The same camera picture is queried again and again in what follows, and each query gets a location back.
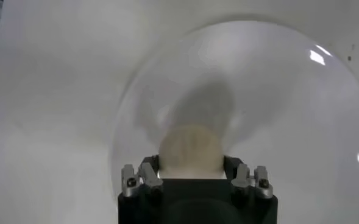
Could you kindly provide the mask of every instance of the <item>clear plastic dome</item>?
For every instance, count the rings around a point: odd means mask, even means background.
[[[115,196],[121,168],[156,155],[181,125],[207,127],[224,154],[265,165],[279,223],[359,223],[359,85],[301,33],[221,23],[151,55],[116,115]]]

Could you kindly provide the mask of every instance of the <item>metal bracket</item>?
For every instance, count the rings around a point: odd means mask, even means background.
[[[140,180],[138,176],[135,175],[135,170],[132,165],[126,164],[124,168],[121,169],[121,183],[123,195],[125,197],[134,197],[138,195]]]
[[[138,174],[142,177],[144,184],[150,189],[162,190],[163,180],[159,179],[150,163],[142,163],[138,168]]]
[[[234,188],[239,189],[245,196],[249,193],[250,182],[250,170],[247,164],[241,163],[237,169],[237,175],[235,179],[231,181]]]
[[[255,178],[255,195],[259,198],[272,198],[272,185],[267,178],[267,170],[265,166],[258,166],[254,170]]]

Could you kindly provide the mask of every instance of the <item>screw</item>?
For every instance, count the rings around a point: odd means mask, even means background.
[[[269,181],[266,179],[260,179],[259,180],[259,186],[261,188],[268,188],[269,187]]]
[[[131,177],[126,181],[127,187],[134,187],[134,186],[136,186],[136,184],[137,184],[137,181],[134,177]]]

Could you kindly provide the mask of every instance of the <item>white ball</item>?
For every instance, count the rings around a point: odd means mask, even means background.
[[[159,148],[162,178],[221,178],[224,155],[220,139],[200,125],[171,130]]]

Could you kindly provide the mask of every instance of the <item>transparent dome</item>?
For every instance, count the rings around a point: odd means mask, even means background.
[[[116,115],[116,196],[123,165],[156,155],[182,125],[206,127],[225,155],[268,168],[279,223],[359,223],[359,85],[301,33],[234,21],[151,55]]]

